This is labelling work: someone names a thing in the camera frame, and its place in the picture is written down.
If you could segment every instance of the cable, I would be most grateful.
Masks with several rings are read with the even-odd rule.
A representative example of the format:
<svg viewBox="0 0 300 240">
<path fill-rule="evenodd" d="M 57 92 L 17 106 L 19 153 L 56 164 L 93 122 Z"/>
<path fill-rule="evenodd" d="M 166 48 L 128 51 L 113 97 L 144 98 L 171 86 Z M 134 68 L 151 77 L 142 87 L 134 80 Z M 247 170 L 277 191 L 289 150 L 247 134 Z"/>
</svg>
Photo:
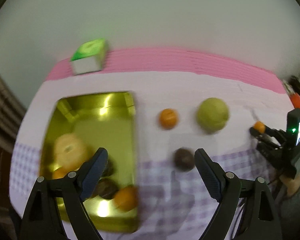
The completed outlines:
<svg viewBox="0 0 300 240">
<path fill-rule="evenodd" d="M 269 183 L 267 184 L 268 186 L 272 183 L 274 183 L 275 181 L 277 181 L 278 179 L 280 179 L 280 176 L 283 174 L 283 171 L 279 173 L 278 176 L 276 176 L 273 180 L 269 181 Z"/>
<path fill-rule="evenodd" d="M 245 199 L 242 199 L 241 202 L 238 204 L 238 207 L 242 207 L 242 206 L 244 205 L 244 203 L 245 203 Z M 236 224 L 237 224 L 237 222 L 238 222 L 238 219 L 239 219 L 239 217 L 240 217 L 240 214 L 241 214 L 242 211 L 243 211 L 243 208 L 244 208 L 244 207 L 242 207 L 242 208 L 240 209 L 240 211 L 239 211 L 239 213 L 238 213 L 238 215 L 237 215 L 237 218 L 235 219 L 235 222 L 234 222 L 234 225 L 233 225 L 233 228 L 232 228 L 232 231 L 231 231 L 231 235 L 230 235 L 231 239 L 234 238 L 234 235 L 233 235 L 233 234 L 234 234 L 235 226 L 236 226 Z"/>
</svg>

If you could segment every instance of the checkered tablecloth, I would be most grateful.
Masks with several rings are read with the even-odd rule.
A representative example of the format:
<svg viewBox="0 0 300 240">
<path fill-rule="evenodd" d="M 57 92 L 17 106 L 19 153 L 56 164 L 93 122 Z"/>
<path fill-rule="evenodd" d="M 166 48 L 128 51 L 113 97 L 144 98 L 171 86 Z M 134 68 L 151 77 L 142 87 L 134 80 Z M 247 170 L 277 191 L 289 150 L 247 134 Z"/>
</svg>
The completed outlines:
<svg viewBox="0 0 300 240">
<path fill-rule="evenodd" d="M 15 165 L 10 172 L 11 189 L 29 196 L 38 177 L 40 155 L 37 148 L 16 144 L 12 157 Z M 269 181 L 273 175 L 270 165 L 255 150 L 214 156 L 212 160 L 242 179 L 262 176 Z M 197 169 L 179 172 L 171 160 L 139 163 L 138 186 L 141 227 L 134 234 L 121 237 L 151 239 L 194 228 L 203 232 L 217 207 Z"/>
<path fill-rule="evenodd" d="M 101 232 L 104 240 L 198 239 L 211 219 L 217 202 L 210 198 L 198 172 L 182 173 L 169 156 L 180 147 L 205 148 L 212 160 L 238 177 L 267 181 L 271 169 L 252 150 L 248 129 L 258 120 L 284 129 L 293 106 L 280 80 L 263 69 L 224 57 L 180 48 L 112 51 L 98 73 L 72 76 L 68 60 L 59 62 L 34 97 L 17 136 L 11 170 L 10 200 L 22 215 L 39 174 L 41 147 L 51 113 L 60 98 L 104 91 L 133 91 L 137 106 L 136 131 L 139 158 L 138 185 L 141 226 L 133 234 Z M 224 100 L 231 117 L 226 127 L 205 135 L 193 116 L 209 97 Z M 178 110 L 173 130 L 158 127 L 158 113 Z M 71 225 L 64 223 L 70 239 Z"/>
</svg>

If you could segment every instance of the metal tray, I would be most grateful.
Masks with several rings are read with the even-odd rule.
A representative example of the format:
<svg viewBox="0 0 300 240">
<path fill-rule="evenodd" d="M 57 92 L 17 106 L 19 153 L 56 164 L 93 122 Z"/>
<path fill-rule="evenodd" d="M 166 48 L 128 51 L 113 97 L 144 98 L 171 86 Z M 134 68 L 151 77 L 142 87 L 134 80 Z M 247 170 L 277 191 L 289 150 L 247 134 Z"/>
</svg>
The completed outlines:
<svg viewBox="0 0 300 240">
<path fill-rule="evenodd" d="M 55 140 L 73 132 L 94 153 L 99 147 L 108 151 L 115 165 L 110 176 L 119 187 L 135 184 L 136 162 L 134 145 L 135 107 L 129 92 L 80 95 L 58 101 L 51 117 L 42 147 L 40 176 L 52 178 L 59 168 L 53 159 Z M 61 218 L 69 221 L 62 198 L 57 199 Z M 138 229 L 137 208 L 122 212 L 112 200 L 99 196 L 89 198 L 84 206 L 99 230 L 134 232 Z"/>
</svg>

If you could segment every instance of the green apple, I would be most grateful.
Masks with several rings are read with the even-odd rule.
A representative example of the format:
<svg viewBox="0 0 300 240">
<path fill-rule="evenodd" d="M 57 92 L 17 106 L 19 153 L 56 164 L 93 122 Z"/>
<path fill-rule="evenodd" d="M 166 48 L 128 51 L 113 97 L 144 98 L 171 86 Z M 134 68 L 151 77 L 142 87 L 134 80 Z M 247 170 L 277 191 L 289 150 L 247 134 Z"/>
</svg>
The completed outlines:
<svg viewBox="0 0 300 240">
<path fill-rule="evenodd" d="M 208 133 L 221 130 L 229 119 L 229 108 L 219 98 L 204 100 L 197 111 L 197 122 Z"/>
</svg>

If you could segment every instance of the black device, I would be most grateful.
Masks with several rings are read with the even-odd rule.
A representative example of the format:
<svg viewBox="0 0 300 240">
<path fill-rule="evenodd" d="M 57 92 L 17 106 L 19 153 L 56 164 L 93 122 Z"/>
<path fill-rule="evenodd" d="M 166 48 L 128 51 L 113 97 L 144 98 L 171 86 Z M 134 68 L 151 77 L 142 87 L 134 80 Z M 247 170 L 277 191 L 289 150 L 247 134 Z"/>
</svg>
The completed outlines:
<svg viewBox="0 0 300 240">
<path fill-rule="evenodd" d="M 300 82 L 296 76 L 291 76 L 288 81 L 293 90 L 300 96 Z"/>
<path fill-rule="evenodd" d="M 300 108 L 288 112 L 286 131 L 265 126 L 265 132 L 260 133 L 251 127 L 250 134 L 258 140 L 257 150 L 279 173 L 292 179 L 300 173 Z"/>
<path fill-rule="evenodd" d="M 99 148 L 78 171 L 61 179 L 39 177 L 23 214 L 20 240 L 66 240 L 56 197 L 62 197 L 78 240 L 102 240 L 86 212 L 83 201 L 91 195 L 106 167 L 108 153 Z M 281 226 L 274 200 L 265 180 L 239 179 L 213 162 L 203 149 L 194 154 L 195 165 L 210 196 L 219 203 L 200 240 L 223 240 L 230 228 L 240 198 L 243 213 L 234 239 L 281 240 Z"/>
</svg>

